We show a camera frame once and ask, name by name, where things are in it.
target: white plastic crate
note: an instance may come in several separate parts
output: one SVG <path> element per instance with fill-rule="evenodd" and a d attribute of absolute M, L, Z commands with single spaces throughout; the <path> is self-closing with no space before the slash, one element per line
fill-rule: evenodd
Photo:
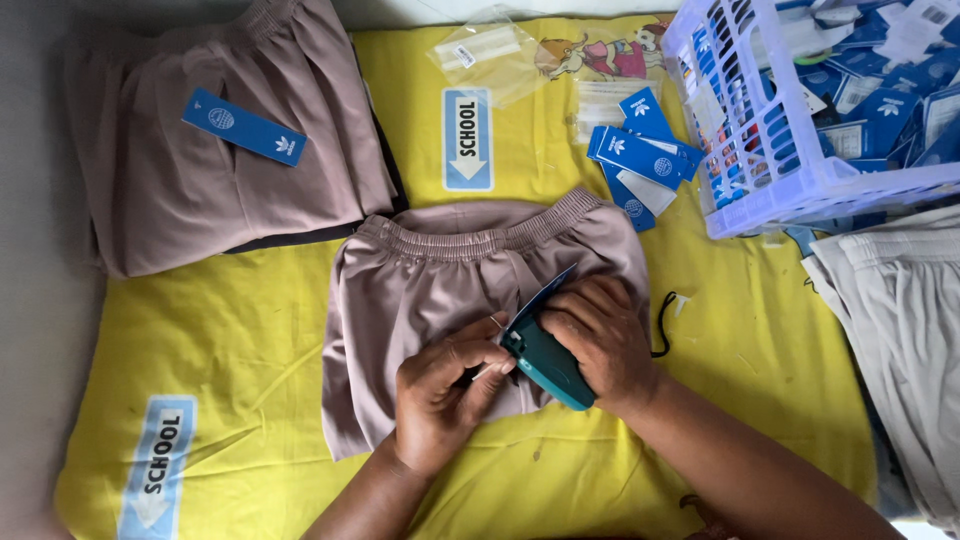
<path fill-rule="evenodd" d="M 779 30 L 773 0 L 686 0 L 663 36 L 690 135 L 707 151 L 698 172 L 711 238 L 960 192 L 960 162 L 861 174 L 839 158 L 824 158 Z M 773 99 L 762 87 L 754 33 L 777 82 Z M 699 128 L 724 118 L 725 127 L 704 129 L 704 144 Z M 712 186 L 722 188 L 721 199 L 714 199 Z"/>

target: mauve shorts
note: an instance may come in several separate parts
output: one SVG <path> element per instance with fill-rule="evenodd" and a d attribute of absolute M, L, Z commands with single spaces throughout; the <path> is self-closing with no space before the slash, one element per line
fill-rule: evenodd
<path fill-rule="evenodd" d="M 324 339 L 323 424 L 333 459 L 370 452 L 396 426 L 396 370 L 408 356 L 501 309 L 516 314 L 561 271 L 615 276 L 647 338 L 650 288 L 630 219 L 582 188 L 552 208 L 458 203 L 367 219 L 337 253 Z M 526 376 L 501 387 L 487 420 L 552 398 Z"/>
<path fill-rule="evenodd" d="M 98 29 L 67 57 L 71 129 L 113 277 L 393 209 L 370 104 L 328 0 L 254 0 L 228 24 L 156 38 Z M 181 121 L 197 87 L 305 134 L 299 165 Z"/>

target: yellow fabric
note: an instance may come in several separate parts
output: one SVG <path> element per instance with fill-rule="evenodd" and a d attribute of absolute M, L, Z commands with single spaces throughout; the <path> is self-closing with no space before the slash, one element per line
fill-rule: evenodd
<path fill-rule="evenodd" d="M 584 28 L 632 37 L 656 22 L 646 15 L 521 26 L 537 39 L 577 41 Z M 413 205 L 481 197 L 550 204 L 578 184 L 609 198 L 586 148 L 569 142 L 569 74 L 493 112 L 493 192 L 444 191 L 445 79 L 423 53 L 449 32 L 355 36 Z M 648 76 L 661 73 L 655 68 Z M 671 85 L 661 101 L 683 137 Z M 796 246 L 708 240 L 696 189 L 696 182 L 684 184 L 657 227 L 640 235 L 655 314 L 669 290 L 691 298 L 679 317 L 673 307 L 667 311 L 672 347 L 662 364 L 871 502 L 875 459 L 851 358 L 839 324 L 804 286 Z M 320 349 L 338 245 L 219 256 L 109 283 L 56 496 L 78 539 L 116 536 L 133 448 L 155 394 L 194 395 L 199 404 L 183 480 L 181 540 L 298 538 L 332 501 L 364 459 L 332 463 L 320 424 Z M 701 526 L 692 510 L 678 508 L 688 492 L 619 421 L 598 410 L 551 405 L 482 426 L 427 497 L 414 536 L 677 539 Z"/>

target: tag stack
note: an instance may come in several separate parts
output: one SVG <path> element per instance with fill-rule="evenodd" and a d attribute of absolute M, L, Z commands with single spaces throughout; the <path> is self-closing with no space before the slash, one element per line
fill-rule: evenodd
<path fill-rule="evenodd" d="M 796 59 L 824 156 L 861 173 L 960 160 L 959 12 L 955 0 L 880 0 L 811 13 L 853 27 L 825 60 Z M 761 76 L 770 97 L 776 82 Z"/>
<path fill-rule="evenodd" d="M 603 167 L 613 201 L 626 210 L 639 233 L 653 229 L 677 198 L 680 182 L 691 182 L 703 152 L 677 140 L 650 88 L 620 102 L 623 129 L 593 129 L 587 157 Z"/>

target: black drawstring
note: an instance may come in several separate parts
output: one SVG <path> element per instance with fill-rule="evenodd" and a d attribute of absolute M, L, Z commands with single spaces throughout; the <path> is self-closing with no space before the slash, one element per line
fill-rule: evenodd
<path fill-rule="evenodd" d="M 654 351 L 650 353 L 650 356 L 654 358 L 664 357 L 670 352 L 670 341 L 667 340 L 666 332 L 663 331 L 663 313 L 666 311 L 666 307 L 669 306 L 674 300 L 677 300 L 677 293 L 670 291 L 666 293 L 666 297 L 663 299 L 663 306 L 660 306 L 660 315 L 657 317 L 657 327 L 660 328 L 660 339 L 663 340 L 663 350 L 660 352 Z"/>

